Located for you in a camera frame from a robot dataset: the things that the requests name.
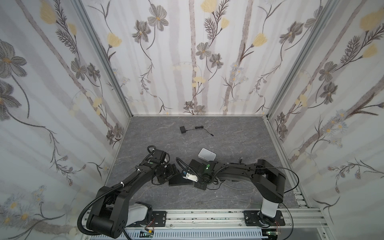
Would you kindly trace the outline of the black network switch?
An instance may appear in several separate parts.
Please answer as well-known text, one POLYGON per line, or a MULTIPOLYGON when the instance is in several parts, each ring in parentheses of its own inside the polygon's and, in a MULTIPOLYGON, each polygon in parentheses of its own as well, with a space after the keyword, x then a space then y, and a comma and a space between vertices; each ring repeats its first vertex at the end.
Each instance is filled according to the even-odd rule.
POLYGON ((176 174, 172 176, 169 179, 169 186, 174 187, 174 186, 187 186, 187 185, 192 185, 193 182, 191 180, 183 178, 182 174, 176 174))

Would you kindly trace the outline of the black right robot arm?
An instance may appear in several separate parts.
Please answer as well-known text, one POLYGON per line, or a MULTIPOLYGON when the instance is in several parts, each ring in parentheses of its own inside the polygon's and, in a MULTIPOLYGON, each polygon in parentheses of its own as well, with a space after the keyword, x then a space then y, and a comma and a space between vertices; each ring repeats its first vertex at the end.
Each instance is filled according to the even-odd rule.
POLYGON ((192 160, 185 167, 186 177, 199 184, 201 189, 214 181, 248 181, 263 197, 261 209, 257 213, 256 224, 262 228, 276 222, 278 206, 284 200, 286 176, 266 160, 255 164, 219 163, 209 161, 205 164, 192 160))

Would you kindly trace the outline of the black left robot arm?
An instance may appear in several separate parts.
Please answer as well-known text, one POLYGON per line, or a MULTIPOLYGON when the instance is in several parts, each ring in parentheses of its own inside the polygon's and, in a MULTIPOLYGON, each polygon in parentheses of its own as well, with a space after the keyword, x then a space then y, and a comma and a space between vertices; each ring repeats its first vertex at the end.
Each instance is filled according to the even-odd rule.
POLYGON ((148 146, 147 150, 149 154, 132 174, 112 187, 101 187, 95 199, 80 212, 77 227, 82 234, 116 239, 129 225, 129 204, 134 194, 153 178, 163 185, 178 173, 167 152, 156 146, 148 146))

